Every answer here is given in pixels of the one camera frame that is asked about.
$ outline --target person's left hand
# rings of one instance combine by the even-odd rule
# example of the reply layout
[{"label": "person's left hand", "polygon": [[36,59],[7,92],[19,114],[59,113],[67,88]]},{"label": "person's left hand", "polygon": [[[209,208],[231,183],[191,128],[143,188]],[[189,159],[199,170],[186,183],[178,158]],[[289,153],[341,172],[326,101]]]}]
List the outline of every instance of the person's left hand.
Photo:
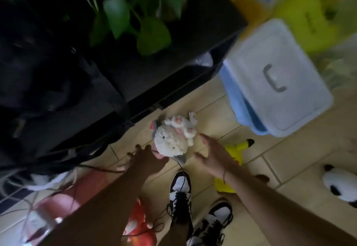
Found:
[{"label": "person's left hand", "polygon": [[128,153],[130,157],[130,161],[124,165],[120,165],[117,167],[117,171],[125,171],[128,167],[137,165],[140,166],[142,171],[147,172],[148,175],[152,175],[161,171],[161,169],[168,162],[169,158],[164,157],[162,159],[158,159],[155,157],[151,150],[151,145],[145,146],[145,149],[142,149],[139,144],[135,146],[135,152]]}]

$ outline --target red plush toy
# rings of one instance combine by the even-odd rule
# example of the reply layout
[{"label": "red plush toy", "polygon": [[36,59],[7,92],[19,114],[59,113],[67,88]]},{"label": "red plush toy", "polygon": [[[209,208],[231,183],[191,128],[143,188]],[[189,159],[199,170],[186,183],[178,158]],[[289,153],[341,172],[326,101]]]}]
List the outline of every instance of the red plush toy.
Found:
[{"label": "red plush toy", "polygon": [[123,235],[128,236],[128,242],[134,246],[155,246],[157,238],[152,229],[152,223],[146,221],[144,206],[138,198],[131,212]]}]

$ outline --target hand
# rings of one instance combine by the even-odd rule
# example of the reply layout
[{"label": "hand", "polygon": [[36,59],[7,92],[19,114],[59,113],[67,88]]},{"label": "hand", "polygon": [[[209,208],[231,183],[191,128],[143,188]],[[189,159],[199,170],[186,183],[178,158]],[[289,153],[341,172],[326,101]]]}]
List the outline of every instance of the hand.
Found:
[{"label": "hand", "polygon": [[151,145],[145,146],[143,150],[139,144],[135,146],[135,153],[128,153],[130,160],[128,163],[124,165],[120,165],[117,167],[117,171],[125,171],[130,166],[139,166],[143,172],[146,172],[147,175],[152,175],[161,171],[161,169],[168,162],[169,158],[165,157],[162,159],[158,159],[152,153]]},{"label": "hand", "polygon": [[198,152],[194,154],[194,157],[208,173],[223,179],[225,172],[239,168],[226,149],[215,139],[204,134],[200,134],[200,137],[208,147],[208,157],[206,158]]}]

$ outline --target sneaker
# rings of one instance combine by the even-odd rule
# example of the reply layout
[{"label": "sneaker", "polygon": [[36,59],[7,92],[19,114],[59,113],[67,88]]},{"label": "sneaker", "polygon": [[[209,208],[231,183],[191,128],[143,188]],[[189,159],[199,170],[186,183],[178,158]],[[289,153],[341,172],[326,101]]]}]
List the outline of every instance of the sneaker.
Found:
[{"label": "sneaker", "polygon": [[233,220],[232,206],[227,200],[216,202],[206,217],[194,228],[187,246],[221,246],[224,239],[222,231]]},{"label": "sneaker", "polygon": [[189,224],[187,240],[191,238],[194,230],[191,213],[191,180],[189,174],[184,170],[178,171],[172,179],[170,203],[167,205],[166,211],[172,217],[171,225],[174,223]]}]

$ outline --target sheep plush toy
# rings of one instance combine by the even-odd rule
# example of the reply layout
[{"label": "sheep plush toy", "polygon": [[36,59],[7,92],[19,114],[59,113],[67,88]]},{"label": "sheep plush toy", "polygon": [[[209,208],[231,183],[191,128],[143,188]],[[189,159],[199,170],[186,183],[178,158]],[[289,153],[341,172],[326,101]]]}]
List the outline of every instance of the sheep plush toy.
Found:
[{"label": "sheep plush toy", "polygon": [[326,173],[322,177],[325,186],[343,201],[357,208],[357,176],[330,164],[324,166]]},{"label": "sheep plush toy", "polygon": [[195,128],[197,120],[193,115],[194,113],[189,113],[190,120],[183,116],[174,116],[166,118],[163,123],[158,120],[152,123],[155,143],[153,151],[158,158],[172,157],[181,165],[186,163],[184,154],[190,146],[193,146],[193,138],[197,133]]}]

